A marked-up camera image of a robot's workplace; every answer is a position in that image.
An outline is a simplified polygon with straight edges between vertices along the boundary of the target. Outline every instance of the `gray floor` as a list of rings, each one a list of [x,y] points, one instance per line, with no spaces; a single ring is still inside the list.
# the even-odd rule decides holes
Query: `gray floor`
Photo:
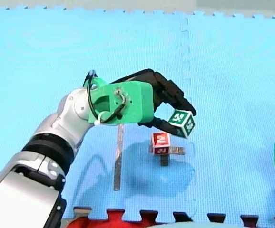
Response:
[[[0,0],[0,7],[13,8],[17,5],[29,7],[62,5],[67,8],[81,6],[86,9],[105,8],[106,10],[122,8],[126,11],[143,9],[146,12],[163,10],[166,13],[184,11],[188,14],[201,10],[206,14],[212,14],[215,11],[226,15],[243,13],[247,17],[253,14],[263,14],[267,17],[275,15],[275,0]]]

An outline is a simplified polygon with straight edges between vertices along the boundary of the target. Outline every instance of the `interlocking foam tile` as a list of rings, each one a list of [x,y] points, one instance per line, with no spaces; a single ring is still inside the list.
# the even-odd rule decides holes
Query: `interlocking foam tile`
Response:
[[[156,130],[126,125],[115,192],[117,128],[91,129],[67,176],[64,217],[85,206],[92,219],[124,209],[124,220],[139,221],[139,210],[157,210],[157,222],[176,211],[194,221],[222,213],[235,225],[258,215],[260,227],[275,227],[275,16],[0,9],[0,170],[90,69],[109,82],[144,68],[172,79],[196,107],[191,138],[172,137],[186,155],[160,167],[148,153]],[[164,105],[156,115],[171,112]]]
[[[275,227],[275,19],[187,16],[197,213]]]
[[[0,9],[0,170],[91,69],[111,82],[152,68],[189,94],[189,76],[183,76],[188,50],[181,43],[188,34],[181,30],[183,20],[178,12]],[[165,105],[156,115],[166,119],[171,114]],[[187,153],[171,156],[170,165],[161,167],[148,152],[154,131],[125,126],[121,189],[116,192],[117,127],[91,129],[67,175],[64,217],[73,217],[74,206],[92,207],[91,219],[107,219],[107,209],[125,209],[123,219],[129,221],[139,221],[140,210],[157,210],[158,222],[173,222],[174,211],[193,216],[193,142],[172,138]]]

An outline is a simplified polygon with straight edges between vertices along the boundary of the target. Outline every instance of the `metal rod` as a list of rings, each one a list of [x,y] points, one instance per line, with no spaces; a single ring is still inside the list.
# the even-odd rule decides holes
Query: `metal rod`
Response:
[[[124,138],[124,125],[120,124],[118,126],[117,149],[116,149],[116,154],[115,154],[115,165],[114,165],[114,188],[113,188],[114,191],[120,190],[123,138]]]

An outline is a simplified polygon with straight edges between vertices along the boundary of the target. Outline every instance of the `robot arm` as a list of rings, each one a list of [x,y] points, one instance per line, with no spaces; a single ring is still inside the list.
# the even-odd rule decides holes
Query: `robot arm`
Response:
[[[158,78],[152,70],[147,70],[147,74],[148,78]],[[60,227],[66,207],[66,201],[61,197],[66,175],[86,133],[96,121],[139,123],[173,133],[167,122],[158,118],[153,122],[156,108],[161,102],[168,102],[166,99],[159,101],[161,96],[157,94],[167,97],[171,91],[167,93],[168,88],[158,90],[157,81],[147,81],[143,72],[135,74],[138,75],[142,77],[125,77],[106,84],[102,79],[96,79],[95,72],[90,72],[82,88],[61,100],[57,111],[42,121],[28,143],[0,172],[0,227]],[[97,86],[92,96],[91,81]],[[195,115],[187,100],[181,100],[189,104],[186,106],[178,102],[184,94],[177,89],[175,96],[169,96],[171,101],[177,108],[188,109]]]
[[[93,126],[86,118],[86,92],[80,88],[65,96],[57,112],[43,120],[0,172],[0,227],[60,226],[66,207],[61,198],[65,177]]]

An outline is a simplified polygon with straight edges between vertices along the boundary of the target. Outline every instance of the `red cube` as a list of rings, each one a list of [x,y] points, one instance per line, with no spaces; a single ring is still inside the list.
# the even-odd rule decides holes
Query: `red cube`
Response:
[[[166,132],[152,133],[151,144],[153,154],[168,154],[170,147],[170,135]]]
[[[169,147],[154,148],[153,151],[154,151],[153,154],[155,155],[164,155],[164,154],[168,154]]]

